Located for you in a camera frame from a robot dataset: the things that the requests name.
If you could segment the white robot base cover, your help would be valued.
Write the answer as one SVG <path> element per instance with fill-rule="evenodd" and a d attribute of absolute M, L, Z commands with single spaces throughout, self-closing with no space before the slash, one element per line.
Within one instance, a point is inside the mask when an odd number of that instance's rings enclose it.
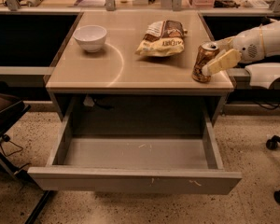
<path fill-rule="evenodd" d="M 245 67 L 252 87 L 269 89 L 280 78 L 280 63 L 255 63 Z"/>

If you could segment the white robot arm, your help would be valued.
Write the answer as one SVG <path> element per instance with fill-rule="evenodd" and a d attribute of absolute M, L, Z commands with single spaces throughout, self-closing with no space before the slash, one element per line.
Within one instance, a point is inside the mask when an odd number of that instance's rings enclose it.
<path fill-rule="evenodd" d="M 280 21 L 242 31 L 213 45 L 219 53 L 202 68 L 205 76 L 233 68 L 238 63 L 253 63 L 280 55 Z"/>

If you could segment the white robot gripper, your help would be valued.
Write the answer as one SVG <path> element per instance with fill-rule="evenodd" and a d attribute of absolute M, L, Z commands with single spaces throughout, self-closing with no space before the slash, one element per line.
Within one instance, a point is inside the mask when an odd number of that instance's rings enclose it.
<path fill-rule="evenodd" d="M 245 30 L 236 37 L 219 39 L 213 44 L 222 51 L 202 68 L 205 76 L 212 76 L 220 71 L 233 68 L 240 61 L 241 63 L 253 63 L 264 58 L 260 27 Z"/>

